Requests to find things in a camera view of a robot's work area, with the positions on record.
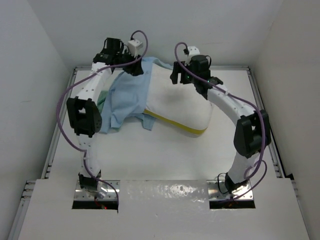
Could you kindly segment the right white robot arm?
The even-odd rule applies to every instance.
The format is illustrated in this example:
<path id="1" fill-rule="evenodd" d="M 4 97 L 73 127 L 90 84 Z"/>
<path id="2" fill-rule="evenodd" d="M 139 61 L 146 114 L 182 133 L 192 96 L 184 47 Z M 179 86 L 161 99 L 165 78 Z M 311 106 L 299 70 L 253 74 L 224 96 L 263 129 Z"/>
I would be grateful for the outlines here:
<path id="1" fill-rule="evenodd" d="M 193 84 L 200 95 L 223 111 L 235 125 L 236 155 L 225 174 L 224 185 L 228 193 L 246 185 L 260 164 L 257 157 L 271 142 L 268 113 L 231 94 L 222 80 L 211 75 L 205 55 L 193 56 L 188 65 L 175 61 L 170 79 L 174 85 Z"/>

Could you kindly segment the white yellow pillow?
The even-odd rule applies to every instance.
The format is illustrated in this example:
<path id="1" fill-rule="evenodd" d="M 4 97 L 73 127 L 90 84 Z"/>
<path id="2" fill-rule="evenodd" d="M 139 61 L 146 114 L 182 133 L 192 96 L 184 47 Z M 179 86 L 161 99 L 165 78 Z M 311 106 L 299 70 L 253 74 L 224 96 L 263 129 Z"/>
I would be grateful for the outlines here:
<path id="1" fill-rule="evenodd" d="M 152 64 L 144 113 L 196 136 L 209 127 L 212 103 L 193 84 L 172 84 L 170 69 Z"/>

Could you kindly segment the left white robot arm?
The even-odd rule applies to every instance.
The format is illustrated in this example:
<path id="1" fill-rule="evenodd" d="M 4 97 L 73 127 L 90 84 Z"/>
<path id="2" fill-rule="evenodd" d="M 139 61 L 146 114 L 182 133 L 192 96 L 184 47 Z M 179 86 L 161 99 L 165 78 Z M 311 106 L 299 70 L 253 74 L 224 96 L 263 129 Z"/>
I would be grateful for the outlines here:
<path id="1" fill-rule="evenodd" d="M 88 192 L 99 191 L 101 168 L 97 157 L 96 139 L 102 127 L 102 116 L 98 109 L 98 98 L 107 79 L 116 68 L 132 76 L 143 74 L 139 50 L 143 43 L 131 38 L 127 44 L 120 39 L 108 37 L 103 49 L 93 58 L 90 78 L 75 97 L 66 101 L 70 127 L 77 137 L 84 157 L 79 172 L 80 187 Z"/>

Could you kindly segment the blue green pillowcase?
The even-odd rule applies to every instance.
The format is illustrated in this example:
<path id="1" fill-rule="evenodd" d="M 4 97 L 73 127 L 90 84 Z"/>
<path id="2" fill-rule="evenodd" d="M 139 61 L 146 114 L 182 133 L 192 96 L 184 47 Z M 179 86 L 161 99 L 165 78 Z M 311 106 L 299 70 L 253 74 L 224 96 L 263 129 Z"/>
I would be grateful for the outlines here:
<path id="1" fill-rule="evenodd" d="M 143 74 L 132 76 L 122 71 L 114 79 L 109 90 L 103 90 L 98 97 L 98 109 L 102 117 L 101 134 L 109 130 L 118 130 L 124 120 L 135 117 L 141 121 L 142 127 L 151 131 L 155 117 L 144 113 L 147 106 L 147 97 L 152 78 L 153 65 L 172 70 L 173 67 L 156 57 L 142 59 Z"/>

